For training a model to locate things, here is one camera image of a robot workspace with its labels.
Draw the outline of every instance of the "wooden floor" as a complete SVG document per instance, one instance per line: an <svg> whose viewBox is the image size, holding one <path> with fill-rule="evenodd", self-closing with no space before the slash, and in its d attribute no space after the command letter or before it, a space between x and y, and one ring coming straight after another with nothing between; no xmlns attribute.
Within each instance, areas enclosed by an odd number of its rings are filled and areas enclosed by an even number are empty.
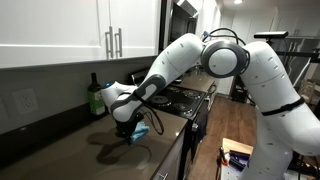
<svg viewBox="0 0 320 180"><path fill-rule="evenodd" d="M229 138L253 146L256 133L256 115L254 106L216 97L196 162L189 174L189 180L214 180L216 174L216 156L222 138Z"/></svg>

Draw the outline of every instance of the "backsplash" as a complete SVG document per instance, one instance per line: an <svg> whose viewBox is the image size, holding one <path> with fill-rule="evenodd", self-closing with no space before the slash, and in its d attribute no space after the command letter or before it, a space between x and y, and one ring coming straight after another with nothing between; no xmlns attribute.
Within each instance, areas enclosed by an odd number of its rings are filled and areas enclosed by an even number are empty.
<svg viewBox="0 0 320 180"><path fill-rule="evenodd" d="M0 71L0 134L88 102L91 72L98 82L126 83L128 74L151 66L154 57ZM20 114L12 92L33 88L39 109Z"/></svg>

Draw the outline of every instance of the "ceiling light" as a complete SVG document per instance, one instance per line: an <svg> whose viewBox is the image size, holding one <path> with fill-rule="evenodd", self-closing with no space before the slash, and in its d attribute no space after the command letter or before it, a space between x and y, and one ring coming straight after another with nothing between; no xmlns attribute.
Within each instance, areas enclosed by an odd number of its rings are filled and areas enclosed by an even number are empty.
<svg viewBox="0 0 320 180"><path fill-rule="evenodd" d="M241 4L242 0L234 0L234 4Z"/></svg>

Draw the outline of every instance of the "green bottle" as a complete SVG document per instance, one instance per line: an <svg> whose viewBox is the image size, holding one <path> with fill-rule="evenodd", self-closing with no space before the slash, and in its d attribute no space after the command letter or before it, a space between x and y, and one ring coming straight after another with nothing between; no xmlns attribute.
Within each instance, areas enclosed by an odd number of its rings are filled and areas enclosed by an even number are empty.
<svg viewBox="0 0 320 180"><path fill-rule="evenodd" d="M106 113L106 108L102 99L102 86L97 82L96 73L91 73L92 83L88 87L88 97L90 104L90 112L94 119L100 119Z"/></svg>

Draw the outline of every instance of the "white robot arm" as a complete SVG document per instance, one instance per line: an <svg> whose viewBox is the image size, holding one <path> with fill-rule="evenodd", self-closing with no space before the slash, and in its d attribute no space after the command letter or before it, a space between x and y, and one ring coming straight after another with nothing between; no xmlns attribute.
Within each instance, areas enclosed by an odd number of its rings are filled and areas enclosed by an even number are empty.
<svg viewBox="0 0 320 180"><path fill-rule="evenodd" d="M320 154L320 122L296 93L267 43L253 42L243 48L226 40L205 44L193 34L168 46L138 88L114 84L102 90L103 100L117 122L117 136L130 137L142 119L137 111L143 102L199 58L213 77L240 75L256 103L257 142L239 179L284 179L293 150L307 156Z"/></svg>

